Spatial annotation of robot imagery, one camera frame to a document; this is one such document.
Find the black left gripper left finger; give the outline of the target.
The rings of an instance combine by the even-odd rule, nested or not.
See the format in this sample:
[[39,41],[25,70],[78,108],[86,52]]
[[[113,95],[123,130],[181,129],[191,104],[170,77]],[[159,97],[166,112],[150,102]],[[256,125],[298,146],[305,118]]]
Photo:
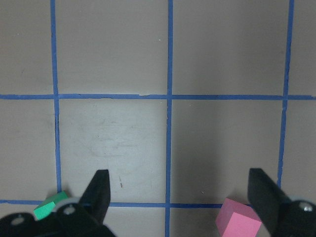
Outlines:
[[65,201],[47,217],[28,212],[0,219],[2,237],[114,237],[103,224],[111,201],[108,170],[97,170],[78,201]]

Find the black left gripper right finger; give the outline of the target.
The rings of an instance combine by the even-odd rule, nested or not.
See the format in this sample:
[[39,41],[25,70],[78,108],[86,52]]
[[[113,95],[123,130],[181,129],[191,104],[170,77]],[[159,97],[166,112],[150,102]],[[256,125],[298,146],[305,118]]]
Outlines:
[[292,200],[264,170],[249,170],[247,198],[270,236],[316,235],[316,205],[307,200]]

